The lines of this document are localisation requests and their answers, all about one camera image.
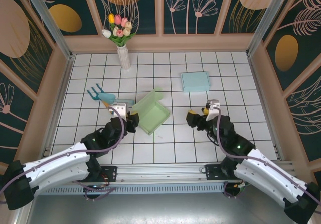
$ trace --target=flower bouquet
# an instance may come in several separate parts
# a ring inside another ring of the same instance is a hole
[[[109,14],[108,21],[111,31],[103,29],[102,35],[116,44],[121,67],[128,70],[131,65],[126,43],[136,35],[136,33],[131,33],[132,23],[127,17],[122,18],[120,15],[114,16],[114,14]]]

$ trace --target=yellow tulip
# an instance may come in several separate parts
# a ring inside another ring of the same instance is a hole
[[[114,16],[114,14],[109,14],[108,20],[109,20],[109,23],[111,23],[111,24],[115,23],[115,16]]]

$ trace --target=tulip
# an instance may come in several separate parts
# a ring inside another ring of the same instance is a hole
[[[102,29],[102,30],[101,30],[101,33],[102,33],[102,35],[103,35],[104,37],[106,37],[106,38],[110,38],[110,36],[111,36],[111,31],[106,30],[106,29]]]
[[[129,36],[129,35],[130,35],[130,28],[126,27],[126,28],[124,29],[124,35],[125,35],[125,36]]]
[[[115,15],[115,24],[120,25],[121,24],[121,16],[120,15]]]
[[[123,37],[123,36],[124,36],[124,32],[123,32],[121,29],[119,29],[119,30],[117,31],[117,36],[118,36],[118,37]]]
[[[109,21],[109,23],[111,23],[111,24],[115,23],[115,17],[114,17],[114,14],[113,14],[113,13],[109,14],[109,16],[108,16],[108,21]]]
[[[131,22],[126,22],[125,27],[129,28],[131,30],[132,29],[132,23]]]
[[[123,19],[121,19],[121,26],[122,27],[126,27],[126,22],[128,22],[128,19],[127,19],[127,17],[124,17]]]
[[[114,27],[114,30],[112,31],[112,34],[117,37],[117,31],[119,30],[119,27]]]

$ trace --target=vase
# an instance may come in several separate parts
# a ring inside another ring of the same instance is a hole
[[[128,53],[128,49],[127,49],[126,45],[122,46],[122,47],[117,46],[117,53],[119,56],[121,67],[125,70],[130,69],[131,64],[130,64],[129,53]]]

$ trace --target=pink tulip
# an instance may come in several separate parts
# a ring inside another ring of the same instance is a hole
[[[118,37],[124,36],[124,32],[123,32],[121,29],[119,29],[119,30],[117,31],[117,36],[118,36]]]
[[[128,19],[127,19],[127,17],[124,17],[123,19],[121,19],[121,26],[122,27],[126,27],[126,22],[128,22]]]
[[[121,16],[120,15],[115,15],[115,23],[116,23],[116,25],[121,24]]]

